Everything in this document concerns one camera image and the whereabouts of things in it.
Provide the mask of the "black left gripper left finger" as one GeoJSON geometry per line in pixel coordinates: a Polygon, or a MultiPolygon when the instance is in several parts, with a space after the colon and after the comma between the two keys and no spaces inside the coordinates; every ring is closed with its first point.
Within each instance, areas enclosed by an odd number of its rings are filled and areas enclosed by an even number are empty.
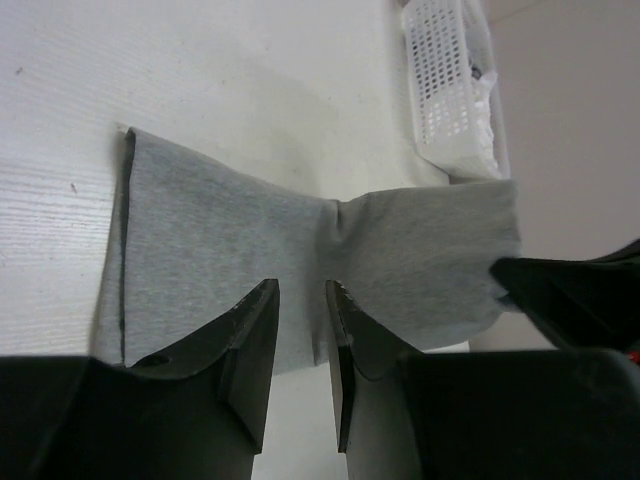
{"type": "Polygon", "coordinates": [[[248,479],[264,440],[279,285],[125,368],[1,360],[5,479],[248,479]]]}

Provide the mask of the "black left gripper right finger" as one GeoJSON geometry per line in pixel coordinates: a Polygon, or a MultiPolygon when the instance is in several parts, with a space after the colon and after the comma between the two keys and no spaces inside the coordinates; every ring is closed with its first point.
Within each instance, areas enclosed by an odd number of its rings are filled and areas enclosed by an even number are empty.
{"type": "Polygon", "coordinates": [[[352,479],[635,479],[639,370],[607,350],[424,353],[326,285],[352,479]]]}

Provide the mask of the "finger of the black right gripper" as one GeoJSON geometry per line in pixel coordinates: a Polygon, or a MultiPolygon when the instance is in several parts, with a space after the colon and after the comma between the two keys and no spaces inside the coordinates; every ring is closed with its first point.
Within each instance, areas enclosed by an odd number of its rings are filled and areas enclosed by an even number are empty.
{"type": "Polygon", "coordinates": [[[591,260],[503,257],[506,303],[558,348],[639,348],[639,242],[591,260]]]}

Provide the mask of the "grey tank top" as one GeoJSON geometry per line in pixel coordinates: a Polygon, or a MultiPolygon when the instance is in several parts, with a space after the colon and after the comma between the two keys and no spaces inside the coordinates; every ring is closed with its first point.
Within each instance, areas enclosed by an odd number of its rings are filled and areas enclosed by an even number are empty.
{"type": "Polygon", "coordinates": [[[465,342],[504,310],[492,263],[520,253],[512,181],[302,195],[130,129],[122,139],[92,351],[130,366],[280,288],[274,370],[327,359],[325,284],[420,350],[465,342]]]}

